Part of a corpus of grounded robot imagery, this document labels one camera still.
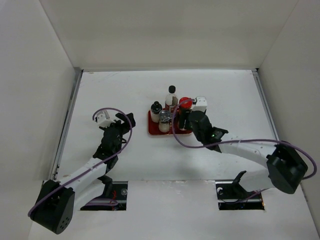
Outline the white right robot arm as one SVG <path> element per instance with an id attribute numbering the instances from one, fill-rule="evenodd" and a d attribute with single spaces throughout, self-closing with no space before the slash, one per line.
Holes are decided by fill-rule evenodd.
<path id="1" fill-rule="evenodd" d="M 258 189 L 276 188 L 294 194 L 308 170 L 297 150 L 287 142 L 272 139 L 245 140 L 226 129 L 212 126 L 202 111 L 192 111 L 188 123 L 196 139 L 208 150 L 238 156 L 263 167 L 241 171 L 233 181 L 232 192 L 238 198 Z"/>

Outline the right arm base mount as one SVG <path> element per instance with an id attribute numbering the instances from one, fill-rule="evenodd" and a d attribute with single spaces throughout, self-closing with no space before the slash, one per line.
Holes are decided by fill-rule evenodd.
<path id="1" fill-rule="evenodd" d="M 262 190 L 246 191 L 240 180 L 246 171 L 241 171 L 233 180 L 215 182 L 220 211 L 264 210 Z"/>

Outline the dark red sauce bottle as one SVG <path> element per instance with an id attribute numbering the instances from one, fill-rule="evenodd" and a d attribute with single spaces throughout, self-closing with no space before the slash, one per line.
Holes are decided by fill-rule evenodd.
<path id="1" fill-rule="evenodd" d="M 178 97 L 176 95 L 176 87 L 174 85 L 170 85 L 168 87 L 168 94 L 165 97 L 165 106 L 164 109 L 170 112 L 170 115 L 173 115 L 174 110 L 178 105 Z"/>

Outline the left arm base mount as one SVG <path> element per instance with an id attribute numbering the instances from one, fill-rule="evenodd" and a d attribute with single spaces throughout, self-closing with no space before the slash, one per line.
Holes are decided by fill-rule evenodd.
<path id="1" fill-rule="evenodd" d="M 104 175 L 97 181 L 104 185 L 100 196 L 80 208 L 81 211 L 126 211 L 128 197 L 128 182 L 113 181 Z"/>

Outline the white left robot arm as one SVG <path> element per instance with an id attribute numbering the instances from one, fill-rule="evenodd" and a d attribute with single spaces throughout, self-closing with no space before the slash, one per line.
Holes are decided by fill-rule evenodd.
<path id="1" fill-rule="evenodd" d="M 133 113 L 116 110 L 111 119 L 105 107 L 97 110 L 92 120 L 103 130 L 101 142 L 89 161 L 74 173 L 60 180 L 46 181 L 39 192 L 36 203 L 29 210 L 28 217 L 59 235 L 70 221 L 73 213 L 86 205 L 92 205 L 94 198 L 108 199 L 112 195 L 112 180 L 106 175 L 117 163 L 118 155 L 128 145 L 125 134 L 132 135 L 136 126 Z"/>

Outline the white lid spice jar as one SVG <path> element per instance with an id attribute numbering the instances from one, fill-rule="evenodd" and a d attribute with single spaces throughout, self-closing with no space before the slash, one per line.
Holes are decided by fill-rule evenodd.
<path id="1" fill-rule="evenodd" d="M 192 131 L 192 126 L 188 118 L 179 118 L 178 128 L 182 131 Z"/>

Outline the black cap clear bottle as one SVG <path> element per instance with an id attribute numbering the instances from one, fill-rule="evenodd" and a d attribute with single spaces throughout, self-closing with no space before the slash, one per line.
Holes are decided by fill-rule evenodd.
<path id="1" fill-rule="evenodd" d="M 158 101 L 155 101 L 151 107 L 150 107 L 150 117 L 151 117 L 151 120 L 154 122 L 154 123 L 158 123 L 159 122 L 159 113 L 163 110 L 163 107 L 162 105 L 158 102 Z"/>

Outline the red lid white jar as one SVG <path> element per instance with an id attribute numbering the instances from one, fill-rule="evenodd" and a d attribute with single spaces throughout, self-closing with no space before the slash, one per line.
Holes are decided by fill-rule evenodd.
<path id="1" fill-rule="evenodd" d="M 193 106 L 193 99 L 190 97 L 182 97 L 179 100 L 179 109 L 181 111 L 190 110 Z"/>

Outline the grey lid spice jar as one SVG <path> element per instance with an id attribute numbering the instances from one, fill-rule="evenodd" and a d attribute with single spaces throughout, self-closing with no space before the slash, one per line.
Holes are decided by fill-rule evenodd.
<path id="1" fill-rule="evenodd" d="M 162 110 L 158 114 L 159 123 L 158 129 L 162 133 L 167 133 L 170 131 L 171 113 L 168 110 Z"/>

